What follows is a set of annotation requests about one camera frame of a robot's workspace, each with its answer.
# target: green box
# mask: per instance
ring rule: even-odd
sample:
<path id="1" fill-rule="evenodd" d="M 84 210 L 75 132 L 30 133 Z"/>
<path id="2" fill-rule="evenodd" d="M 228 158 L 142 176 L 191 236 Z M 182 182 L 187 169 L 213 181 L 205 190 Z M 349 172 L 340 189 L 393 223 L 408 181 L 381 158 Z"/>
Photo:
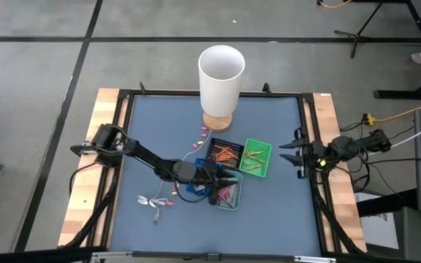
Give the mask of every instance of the green box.
<path id="1" fill-rule="evenodd" d="M 249 157 L 251 153 L 262 151 L 263 153 L 257 153 L 253 158 Z M 246 172 L 248 174 L 266 177 L 266 172 L 268 171 L 270 152 L 272 151 L 272 145 L 260 142 L 253 139 L 247 139 L 245 145 L 245 151 L 243 152 L 243 158 L 240 163 L 240 171 Z M 261 167 L 256 169 L 249 169 L 261 165 Z"/>

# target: concrete floor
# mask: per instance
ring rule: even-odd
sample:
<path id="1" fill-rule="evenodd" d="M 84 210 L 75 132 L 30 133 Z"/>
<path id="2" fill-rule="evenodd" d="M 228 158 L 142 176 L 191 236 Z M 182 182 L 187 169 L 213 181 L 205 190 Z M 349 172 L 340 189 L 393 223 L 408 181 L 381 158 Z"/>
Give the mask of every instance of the concrete floor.
<path id="1" fill-rule="evenodd" d="M 94 5 L 94 0 L 0 1 L 0 36 L 83 36 Z M 421 17 L 421 1 L 414 5 Z M 111 0 L 102 5 L 94 36 L 336 37 L 335 29 L 356 32 L 374 7 L 325 9 L 314 0 Z M 420 33 L 405 5 L 385 4 L 364 35 Z M 69 176 L 78 163 L 69 146 L 83 141 L 98 88 L 137 88 L 143 81 L 150 89 L 198 89 L 197 58 L 214 44 L 90 44 L 27 249 L 56 247 Z M 421 105 L 372 95 L 376 89 L 421 85 L 421 65 L 409 59 L 421 45 L 361 45 L 355 59 L 349 58 L 350 46 L 342 44 L 228 45 L 246 57 L 245 90 L 259 91 L 269 82 L 274 91 L 331 93 L 340 126 L 358 122 L 365 112 L 387 117 Z M 80 43 L 0 43 L 0 162 L 6 164 L 0 172 L 0 252 L 10 249 L 79 49 Z M 408 116 L 377 128 L 392 136 L 411 125 Z M 357 137 L 360 132 L 347 134 Z M 413 155 L 411 143 L 374 159 Z M 413 162 L 378 168 L 396 191 L 415 186 Z M 390 193 L 376 171 L 369 189 Z"/>

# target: wooden table frame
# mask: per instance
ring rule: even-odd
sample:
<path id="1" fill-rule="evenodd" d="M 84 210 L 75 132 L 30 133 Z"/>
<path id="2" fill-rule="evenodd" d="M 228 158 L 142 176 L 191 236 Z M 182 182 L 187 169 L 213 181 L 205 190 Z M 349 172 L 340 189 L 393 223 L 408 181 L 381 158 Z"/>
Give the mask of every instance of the wooden table frame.
<path id="1" fill-rule="evenodd" d="M 86 141 L 90 141 L 93 138 L 100 124 L 103 123 L 116 123 L 116 125 L 121 127 L 129 127 L 132 107 L 128 107 L 128 105 L 132 105 L 134 97 L 128 96 L 131 92 L 131 90 L 120 90 L 117 88 L 99 89 L 86 135 Z M 142 94 L 146 93 L 150 95 L 157 95 L 160 93 L 160 91 L 146 92 L 145 89 L 143 89 L 143 86 L 141 86 L 141 91 L 135 92 L 137 94 L 141 94 L 142 92 Z M 266 92 L 267 95 L 270 96 L 271 92 L 268 90 L 266 90 Z M 301 97 L 303 100 L 302 114 L 304 111 L 310 140 L 318 139 L 326 144 L 333 138 L 339 136 L 340 133 L 331 95 L 303 94 Z M 79 167 L 84 167 L 87 164 L 93 163 L 95 158 L 95 154 L 81 156 Z M 340 163 L 338 166 L 348 169 L 345 163 Z M 119 183 L 121 183 L 120 168 L 103 168 L 98 164 L 84 169 L 76 175 L 63 228 L 61 230 L 61 236 L 58 242 L 59 245 L 64 245 L 71 241 L 82 228 L 92 214 L 94 208 L 107 193 L 112 179 L 115 176 L 118 177 Z M 327 203 L 331 206 L 331 209 L 333 207 L 335 217 L 344 231 L 354 241 L 358 248 L 366 251 L 350 176 L 340 169 L 335 169 L 330 173 L 327 187 L 319 186 L 319 190 L 324 198 L 327 197 L 327 199 L 325 198 L 327 201 L 332 200 L 332 202 Z M 112 222 L 114 222 L 114 210 L 115 204 L 117 203 L 116 198 L 114 205 L 109 205 L 109 207 L 105 209 L 91 234 L 84 240 L 83 245 L 91 246 L 103 244 L 106 245 L 107 248 L 109 247 L 111 237 L 109 234 L 113 229 Z M 322 216 L 320 211 L 317 212 L 318 216 Z M 324 242 L 321 240 L 323 250 L 342 251 L 346 253 L 345 247 L 343 247 L 342 244 L 339 243 L 338 238 L 335 238 L 335 235 L 333 235 L 327 219 L 322 216 L 322 220 L 318 221 L 322 222 L 322 227 L 324 229 L 323 232 L 319 233 L 320 238 L 323 237 L 325 239 Z"/>

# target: wooden coaster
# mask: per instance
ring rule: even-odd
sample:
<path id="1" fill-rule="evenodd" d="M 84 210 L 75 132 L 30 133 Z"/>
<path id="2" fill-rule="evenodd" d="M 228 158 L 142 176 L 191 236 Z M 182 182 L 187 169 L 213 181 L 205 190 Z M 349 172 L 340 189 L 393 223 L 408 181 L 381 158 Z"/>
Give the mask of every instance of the wooden coaster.
<path id="1" fill-rule="evenodd" d="M 204 112 L 202 118 L 204 119 L 204 125 L 213 132 L 223 132 L 228 129 L 232 123 L 231 115 L 227 117 L 213 117 Z"/>

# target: yellow cable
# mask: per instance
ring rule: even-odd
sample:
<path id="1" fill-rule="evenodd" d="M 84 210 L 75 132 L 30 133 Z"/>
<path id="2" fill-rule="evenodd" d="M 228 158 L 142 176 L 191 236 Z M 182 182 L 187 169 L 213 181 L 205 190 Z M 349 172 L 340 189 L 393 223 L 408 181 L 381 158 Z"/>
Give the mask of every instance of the yellow cable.
<path id="1" fill-rule="evenodd" d="M 330 6 L 330 5 L 327 5 L 327 4 L 325 4 L 325 3 L 321 2 L 321 1 L 319 1 L 319 3 L 320 3 L 323 7 L 327 7 L 327 8 L 338 8 L 338 7 L 342 7 L 342 6 L 343 6 L 343 5 L 345 5 L 345 4 L 350 3 L 351 1 L 353 1 L 353 0 L 348 0 L 348 1 L 345 1 L 344 3 L 342 3 L 342 4 L 338 4 L 338 5 L 336 5 L 336 6 Z"/>
<path id="2" fill-rule="evenodd" d="M 389 121 L 389 120 L 392 120 L 393 118 L 398 118 L 398 117 L 401 117 L 401 116 L 407 115 L 407 114 L 409 114 L 409 113 L 412 113 L 412 112 L 414 112 L 415 110 L 420 110 L 420 109 L 421 109 L 421 106 L 420 106 L 420 107 L 416 107 L 416 108 L 414 108 L 414 109 L 412 109 L 412 110 L 407 110 L 407 111 L 406 111 L 406 112 L 404 112 L 404 113 L 400 113 L 400 114 L 394 115 L 394 116 L 389 117 L 389 118 L 384 118 L 384 119 L 378 119 L 378 118 L 375 118 L 375 117 L 371 117 L 371 119 L 370 119 L 370 125 L 373 125 L 373 123 L 374 123 L 374 122 Z"/>

